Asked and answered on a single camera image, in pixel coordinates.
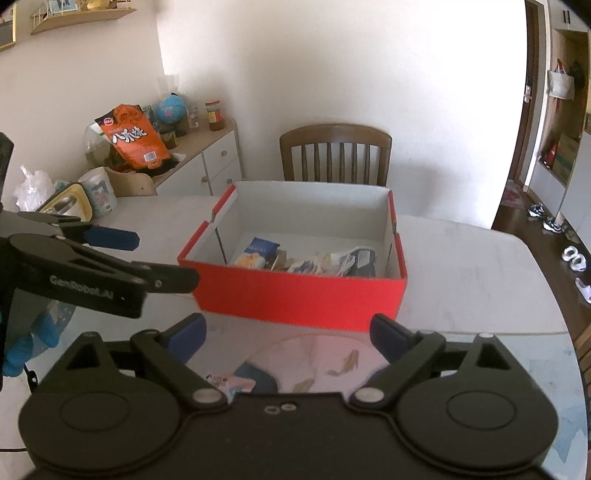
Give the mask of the blue gloved hand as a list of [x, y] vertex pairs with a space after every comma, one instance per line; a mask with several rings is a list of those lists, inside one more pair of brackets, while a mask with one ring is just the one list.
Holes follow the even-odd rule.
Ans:
[[5, 353], [2, 365], [4, 377], [18, 377], [27, 361], [34, 355], [34, 343], [38, 340], [47, 348], [55, 348], [59, 343], [60, 332], [51, 313], [46, 310], [32, 323], [29, 331], [15, 340]]

